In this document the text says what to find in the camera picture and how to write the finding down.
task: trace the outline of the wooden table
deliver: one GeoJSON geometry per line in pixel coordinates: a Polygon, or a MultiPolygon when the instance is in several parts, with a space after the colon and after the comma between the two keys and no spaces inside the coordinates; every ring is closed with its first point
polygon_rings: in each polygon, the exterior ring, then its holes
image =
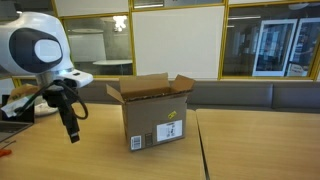
{"type": "Polygon", "coordinates": [[[121,106],[87,106],[75,144],[58,114],[10,138],[17,142],[8,147],[13,154],[0,158],[0,179],[205,179],[195,111],[187,111],[186,138],[130,152],[121,106]]]}
{"type": "Polygon", "coordinates": [[[320,114],[196,112],[211,179],[320,179],[320,114]]]}

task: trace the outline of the glass wall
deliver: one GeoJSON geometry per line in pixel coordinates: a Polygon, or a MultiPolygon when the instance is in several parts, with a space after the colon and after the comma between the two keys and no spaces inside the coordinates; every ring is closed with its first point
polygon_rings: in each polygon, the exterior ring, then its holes
{"type": "Polygon", "coordinates": [[[230,7],[222,76],[308,77],[320,3],[230,7]]]}
{"type": "Polygon", "coordinates": [[[93,75],[132,75],[127,15],[64,19],[76,69],[93,75]]]}
{"type": "Polygon", "coordinates": [[[170,8],[200,4],[222,3],[223,0],[133,0],[134,9],[141,8],[170,8]]]}

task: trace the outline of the cardboard box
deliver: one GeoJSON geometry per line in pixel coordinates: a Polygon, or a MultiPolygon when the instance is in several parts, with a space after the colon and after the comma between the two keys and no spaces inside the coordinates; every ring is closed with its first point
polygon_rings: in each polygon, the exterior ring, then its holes
{"type": "Polygon", "coordinates": [[[170,86],[168,74],[119,78],[120,91],[107,93],[122,104],[125,136],[131,151],[185,137],[187,97],[194,80],[178,75],[170,86]]]}

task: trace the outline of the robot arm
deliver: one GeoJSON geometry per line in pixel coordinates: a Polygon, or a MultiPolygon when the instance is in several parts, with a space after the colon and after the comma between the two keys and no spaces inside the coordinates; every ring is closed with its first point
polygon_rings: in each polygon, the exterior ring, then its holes
{"type": "MultiPolygon", "coordinates": [[[[41,88],[36,95],[58,108],[71,142],[79,140],[77,118],[86,116],[77,116],[71,104],[80,101],[87,115],[76,89],[89,84],[93,76],[74,69],[67,37],[57,18],[25,12],[19,19],[0,25],[0,74],[35,75],[41,88]]],[[[34,98],[18,112],[23,112],[34,98]]]]}

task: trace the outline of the box flap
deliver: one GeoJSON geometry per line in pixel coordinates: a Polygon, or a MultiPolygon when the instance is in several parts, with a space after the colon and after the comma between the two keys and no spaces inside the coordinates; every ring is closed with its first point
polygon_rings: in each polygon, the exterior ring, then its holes
{"type": "Polygon", "coordinates": [[[168,73],[120,77],[119,81],[122,94],[170,87],[168,73]]]}
{"type": "Polygon", "coordinates": [[[172,89],[175,91],[189,91],[192,90],[195,80],[185,76],[178,75],[172,83],[172,89]]]}
{"type": "Polygon", "coordinates": [[[117,91],[116,89],[114,89],[113,87],[109,86],[107,84],[107,93],[112,96],[113,98],[117,99],[118,101],[120,101],[121,103],[124,103],[124,100],[120,94],[119,91],[117,91]]]}

